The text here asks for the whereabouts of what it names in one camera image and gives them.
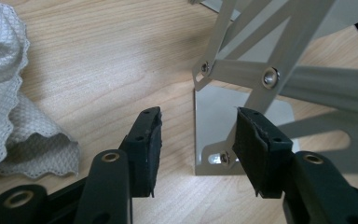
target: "aluminum frame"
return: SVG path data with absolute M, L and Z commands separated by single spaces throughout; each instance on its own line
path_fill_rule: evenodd
M 345 12 L 349 6 L 354 16 L 343 19 L 339 25 L 336 21 L 331 22 L 332 18 L 348 17 L 340 12 Z M 321 154 L 331 159 L 341 172 L 358 173 L 358 69 L 297 64 L 313 38 L 354 24 L 358 20 L 356 9 L 358 1 L 349 0 L 223 1 L 206 52 L 192 69 L 195 90 L 203 92 L 202 89 L 213 79 L 251 88 L 244 106 L 261 113 L 266 113 L 278 94 L 334 107 L 336 111 L 290 121 L 281 125 L 280 129 L 292 139 L 334 130 L 347 133 L 351 138 L 347 148 Z M 262 81 L 269 68 L 279 73 L 279 81 L 272 89 L 265 88 Z M 196 105 L 202 105 L 203 99 L 198 95 L 196 93 Z M 204 115 L 196 113 L 197 142 L 208 132 L 200 131 L 202 123 L 197 120 L 201 116 Z M 219 117 L 207 115 L 207 119 L 212 121 Z M 235 127 L 231 126 L 221 151 L 230 150 L 234 134 Z M 236 174 L 234 169 L 227 171 L 227 167 L 221 165 L 208 172 L 208 168 L 200 164 L 200 161 L 205 161 L 202 158 L 203 149 L 213 144 L 215 140 L 212 138 L 206 146 L 196 143 L 196 175 Z

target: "gray cloth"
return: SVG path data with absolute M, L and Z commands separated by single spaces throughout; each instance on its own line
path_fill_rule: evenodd
M 78 143 L 19 92 L 29 45 L 25 24 L 0 4 L 0 174 L 77 173 Z

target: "bolt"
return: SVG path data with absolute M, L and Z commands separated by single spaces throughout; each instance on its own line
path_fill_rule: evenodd
M 205 62 L 201 67 L 201 73 L 207 75 L 209 73 L 209 63 Z
M 279 72 L 273 67 L 269 67 L 264 71 L 264 75 L 262 76 L 261 82 L 263 86 L 269 90 L 272 90 L 279 81 Z
M 230 161 L 229 161 L 229 154 L 227 151 L 222 151 L 220 153 L 220 162 L 224 166 L 229 166 Z

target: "metal bracket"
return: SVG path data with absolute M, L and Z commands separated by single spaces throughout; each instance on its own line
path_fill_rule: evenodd
M 192 70 L 197 91 L 196 175 L 243 173 L 233 164 L 236 158 L 231 155 L 235 134 L 235 113 L 229 112 L 232 106 L 267 112 L 268 118 L 275 125 L 282 125 L 280 129 L 291 138 L 334 130 L 348 133 L 350 148 L 323 154 L 341 171 L 358 173 L 358 163 L 348 162 L 353 154 L 358 158 L 357 151 L 354 152 L 358 150 L 358 70 L 297 64 L 313 38 L 331 34 L 358 20 L 358 10 L 353 11 L 358 8 L 358 2 L 248 0 L 237 5 L 233 2 L 220 1 L 222 9 L 209 46 Z M 342 18 L 348 8 L 352 8 L 354 16 Z M 233 17 L 235 21 L 227 26 Z M 342 18 L 342 23 L 338 24 L 336 18 Z M 207 89 L 213 79 L 251 88 L 252 92 L 241 96 L 242 93 L 226 95 L 222 90 Z M 281 119 L 283 113 L 274 112 L 277 110 L 274 105 L 279 105 L 275 100 L 278 94 L 331 106 L 337 112 L 300 121 Z M 271 118 L 268 111 L 277 119 Z M 220 157 L 231 164 L 227 166 L 224 162 L 225 165 L 212 168 L 211 161 L 221 162 Z

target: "wooden table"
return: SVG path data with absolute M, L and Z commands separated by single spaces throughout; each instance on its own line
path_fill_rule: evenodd
M 282 201 L 256 198 L 246 176 L 194 175 L 190 68 L 205 51 L 216 13 L 186 0 L 3 2 L 26 22 L 31 41 L 21 90 L 78 140 L 81 162 L 78 176 L 0 176 L 0 193 L 30 183 L 51 193 L 77 181 L 97 153 L 118 148 L 140 111 L 159 105 L 156 198 L 133 200 L 134 223 L 285 223 Z M 357 32 L 350 27 L 312 42 L 302 63 L 358 68 Z M 326 110 L 291 103 L 297 119 Z M 318 150 L 343 139 L 330 134 L 301 145 Z M 346 177 L 358 187 L 358 175 Z

